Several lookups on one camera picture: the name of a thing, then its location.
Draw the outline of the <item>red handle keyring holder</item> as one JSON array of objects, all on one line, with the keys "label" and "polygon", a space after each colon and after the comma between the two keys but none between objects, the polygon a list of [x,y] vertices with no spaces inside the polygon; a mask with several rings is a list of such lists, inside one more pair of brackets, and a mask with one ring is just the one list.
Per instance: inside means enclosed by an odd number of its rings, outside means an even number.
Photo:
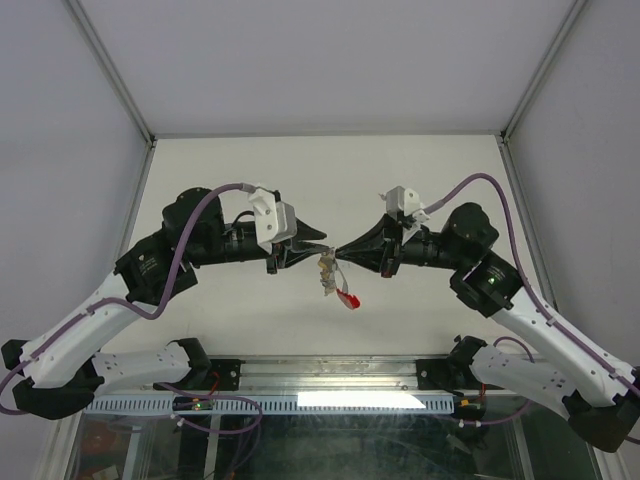
[{"label": "red handle keyring holder", "polygon": [[317,265],[320,268],[320,283],[324,296],[335,295],[347,309],[359,309],[361,301],[349,291],[348,281],[338,264],[335,250],[322,252]]}]

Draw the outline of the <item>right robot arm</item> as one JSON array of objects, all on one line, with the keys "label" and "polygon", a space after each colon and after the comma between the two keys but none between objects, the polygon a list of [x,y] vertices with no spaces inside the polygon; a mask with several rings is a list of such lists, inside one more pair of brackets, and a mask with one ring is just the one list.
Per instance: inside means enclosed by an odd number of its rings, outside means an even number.
[{"label": "right robot arm", "polygon": [[616,452],[639,420],[638,369],[605,353],[541,301],[493,251],[499,233],[478,204],[454,209],[439,232],[421,227],[404,240],[404,225],[398,215],[386,214],[336,256],[384,278],[402,265],[452,271],[450,287],[465,306],[516,334],[545,360],[522,360],[465,336],[447,357],[450,381],[510,390],[566,420],[591,446]]}]

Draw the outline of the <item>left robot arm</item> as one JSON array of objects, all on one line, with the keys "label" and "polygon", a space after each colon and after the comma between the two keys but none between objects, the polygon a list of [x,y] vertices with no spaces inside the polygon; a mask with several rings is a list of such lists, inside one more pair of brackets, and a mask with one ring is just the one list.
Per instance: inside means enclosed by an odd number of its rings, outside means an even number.
[{"label": "left robot arm", "polygon": [[8,374],[1,386],[14,400],[2,414],[59,420],[120,390],[201,387],[211,362],[196,338],[156,351],[102,349],[134,322],[157,320],[176,295],[197,285],[198,268],[263,260],[276,274],[327,251],[326,236],[298,219],[276,190],[230,183],[180,193],[163,209],[160,229],[124,253],[79,307],[48,332],[2,346]]}]

